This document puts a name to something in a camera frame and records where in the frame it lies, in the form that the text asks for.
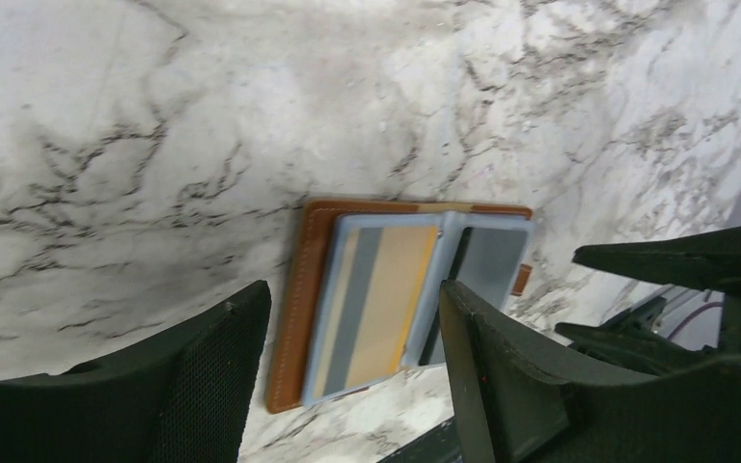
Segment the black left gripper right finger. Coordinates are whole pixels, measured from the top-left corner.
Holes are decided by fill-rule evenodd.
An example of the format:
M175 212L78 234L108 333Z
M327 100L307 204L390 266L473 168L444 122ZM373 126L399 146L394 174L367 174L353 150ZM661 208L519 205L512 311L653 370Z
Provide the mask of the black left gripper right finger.
M741 356L651 375L602 362L445 281L440 320L466 462L741 462Z

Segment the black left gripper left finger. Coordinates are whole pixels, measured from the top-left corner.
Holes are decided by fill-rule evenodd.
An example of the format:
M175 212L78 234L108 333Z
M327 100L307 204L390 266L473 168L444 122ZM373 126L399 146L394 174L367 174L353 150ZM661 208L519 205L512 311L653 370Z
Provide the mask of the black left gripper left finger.
M60 374L0 381L0 462L234 462L271 311L264 281Z

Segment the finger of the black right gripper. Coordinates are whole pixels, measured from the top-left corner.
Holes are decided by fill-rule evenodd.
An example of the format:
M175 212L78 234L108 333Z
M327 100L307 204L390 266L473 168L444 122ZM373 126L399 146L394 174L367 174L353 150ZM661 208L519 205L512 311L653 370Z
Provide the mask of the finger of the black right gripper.
M594 359L637 372L662 376L710 360L716 349L688 350L650 331L632 327L613 330L558 323L555 332L572 340L570 348Z
M572 261L644 282L741 295L741 226L670 240L582 246Z

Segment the brown leather card holder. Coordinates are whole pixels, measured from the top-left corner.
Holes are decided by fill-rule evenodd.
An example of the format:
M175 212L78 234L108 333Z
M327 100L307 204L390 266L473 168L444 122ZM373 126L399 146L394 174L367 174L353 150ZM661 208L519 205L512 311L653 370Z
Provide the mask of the brown leather card holder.
M280 414L445 361L439 286L497 309L520 295L534 225L523 205L316 198L300 217L265 406Z

